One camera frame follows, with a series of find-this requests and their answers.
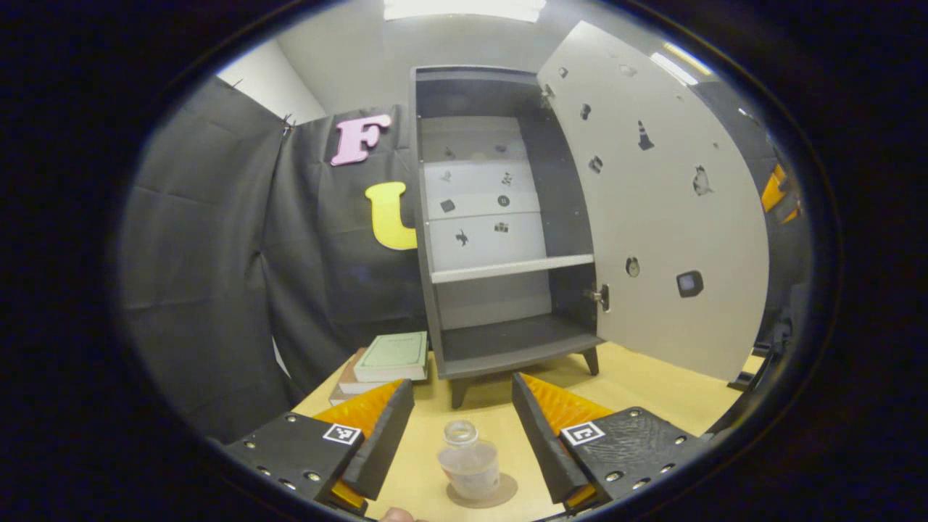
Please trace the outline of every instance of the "pink letter f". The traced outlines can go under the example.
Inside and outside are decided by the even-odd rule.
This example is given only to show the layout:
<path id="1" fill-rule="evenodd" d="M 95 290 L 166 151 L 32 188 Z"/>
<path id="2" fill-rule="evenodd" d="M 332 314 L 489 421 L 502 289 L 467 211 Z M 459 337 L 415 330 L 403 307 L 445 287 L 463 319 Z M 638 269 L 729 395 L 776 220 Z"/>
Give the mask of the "pink letter f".
<path id="1" fill-rule="evenodd" d="M 341 132 L 339 135 L 339 151 L 332 157 L 332 166 L 366 160 L 367 150 L 361 147 L 361 143 L 367 143 L 368 147 L 373 148 L 377 145 L 377 141 L 380 140 L 380 128 L 389 127 L 390 123 L 390 116 L 381 114 L 380 116 L 358 118 L 357 120 L 348 120 L 338 124 L 337 126 Z"/>

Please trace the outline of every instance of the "gray cabinet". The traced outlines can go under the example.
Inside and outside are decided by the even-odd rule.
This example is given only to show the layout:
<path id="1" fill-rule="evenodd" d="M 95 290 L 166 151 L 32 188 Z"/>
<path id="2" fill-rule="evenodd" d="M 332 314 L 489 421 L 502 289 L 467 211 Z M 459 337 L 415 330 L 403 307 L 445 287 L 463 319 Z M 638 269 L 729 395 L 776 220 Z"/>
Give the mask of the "gray cabinet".
<path id="1" fill-rule="evenodd" d="M 596 373 L 603 340 L 737 377 L 764 310 L 767 232 L 735 142 L 689 88 L 585 22 L 537 75 L 436 67 L 411 81 L 419 264 L 455 406 L 481 373 L 573 352 Z"/>
<path id="2" fill-rule="evenodd" d="M 416 69 L 419 264 L 439 378 L 585 352 L 593 245 L 574 159 L 535 75 Z"/>

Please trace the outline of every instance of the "black backdrop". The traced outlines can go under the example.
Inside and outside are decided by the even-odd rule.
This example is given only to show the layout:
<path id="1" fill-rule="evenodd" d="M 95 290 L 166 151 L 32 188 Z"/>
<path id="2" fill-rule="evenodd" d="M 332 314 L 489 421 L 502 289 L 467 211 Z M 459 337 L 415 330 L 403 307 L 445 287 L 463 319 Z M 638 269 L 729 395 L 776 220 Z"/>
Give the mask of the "black backdrop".
<path id="1" fill-rule="evenodd" d="M 331 166 L 335 125 L 375 114 L 392 124 L 367 159 Z M 405 182 L 415 226 L 407 125 L 392 106 L 286 128 L 211 78 L 152 135 L 122 217 L 122 308 L 151 378 L 203 435 L 242 437 L 376 335 L 426 329 L 417 253 L 377 242 L 364 195 Z"/>
<path id="2" fill-rule="evenodd" d="M 178 413 L 224 442 L 290 405 L 260 249 L 282 131 L 210 80 L 152 135 L 122 218 L 128 332 Z"/>
<path id="3" fill-rule="evenodd" d="M 335 125 L 378 114 L 392 123 L 367 159 L 331 166 Z M 364 195 L 378 183 L 406 183 L 400 214 L 415 227 L 410 199 L 419 185 L 407 118 L 399 105 L 351 111 L 298 125 L 284 138 L 261 252 L 277 348 L 304 394 L 375 336 L 428 327 L 416 250 L 377 242 Z"/>

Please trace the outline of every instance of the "book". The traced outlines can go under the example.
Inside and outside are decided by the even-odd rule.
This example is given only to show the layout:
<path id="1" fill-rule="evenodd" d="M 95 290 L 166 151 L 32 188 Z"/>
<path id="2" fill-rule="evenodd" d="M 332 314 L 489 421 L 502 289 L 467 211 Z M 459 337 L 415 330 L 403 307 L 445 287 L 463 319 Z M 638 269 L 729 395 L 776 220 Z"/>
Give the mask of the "book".
<path id="1" fill-rule="evenodd" d="M 354 366 L 366 351 L 366 348 L 359 349 L 354 355 L 352 355 L 351 360 L 348 361 L 348 364 L 345 365 L 345 369 L 342 371 L 342 375 L 339 376 L 339 384 L 337 386 L 342 391 L 342 393 L 348 395 L 360 395 L 366 391 L 370 391 L 380 385 L 385 385 L 390 382 L 382 381 L 374 383 L 362 383 L 361 381 L 357 380 L 357 377 L 354 376 Z"/>
<path id="2" fill-rule="evenodd" d="M 339 404 L 342 404 L 344 401 L 348 400 L 349 398 L 355 398 L 357 396 L 358 394 L 344 393 L 343 391 L 339 389 L 338 386 L 335 386 L 335 388 L 332 390 L 332 393 L 329 394 L 329 404 L 331 404 L 332 406 L 338 406 Z"/>
<path id="3" fill-rule="evenodd" d="M 378 335 L 359 357 L 354 366 L 354 377 L 362 383 L 424 380 L 427 376 L 427 345 L 425 332 Z"/>

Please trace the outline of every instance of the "ceiling light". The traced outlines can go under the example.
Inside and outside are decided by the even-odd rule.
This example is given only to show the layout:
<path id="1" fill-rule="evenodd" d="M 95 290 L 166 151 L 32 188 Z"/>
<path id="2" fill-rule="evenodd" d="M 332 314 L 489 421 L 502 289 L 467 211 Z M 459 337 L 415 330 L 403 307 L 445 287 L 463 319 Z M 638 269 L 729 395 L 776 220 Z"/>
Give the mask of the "ceiling light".
<path id="1" fill-rule="evenodd" d="M 664 44 L 664 49 L 667 49 L 668 51 L 670 51 L 670 52 L 674 53 L 675 55 L 677 55 L 680 59 L 682 59 L 683 61 L 687 62 L 689 65 L 693 66 L 693 68 L 695 68 L 696 71 L 699 71 L 699 72 L 701 72 L 702 74 L 705 74 L 706 76 L 708 76 L 709 74 L 712 74 L 712 70 L 711 70 L 711 69 L 709 69 L 708 67 L 706 67 L 704 63 L 702 63 L 701 61 L 697 60 L 697 59 L 694 58 L 690 53 L 684 51 L 683 49 L 681 49 L 681 48 L 679 48 L 679 47 L 677 47 L 677 46 L 675 46 L 675 45 L 673 45 L 673 44 L 671 44 L 671 43 L 669 43 L 669 42 L 667 42 L 666 44 Z"/>
<path id="2" fill-rule="evenodd" d="M 484 15 L 534 23 L 545 3 L 545 0 L 383 0 L 383 19 Z"/>
<path id="3" fill-rule="evenodd" d="M 651 55 L 651 61 L 658 64 L 661 69 L 664 69 L 667 72 L 670 72 L 670 75 L 674 78 L 677 78 L 683 85 L 696 85 L 699 83 L 696 78 L 690 76 L 686 71 L 680 68 L 679 65 L 676 65 L 674 62 L 670 61 L 666 56 L 661 53 L 654 53 Z"/>

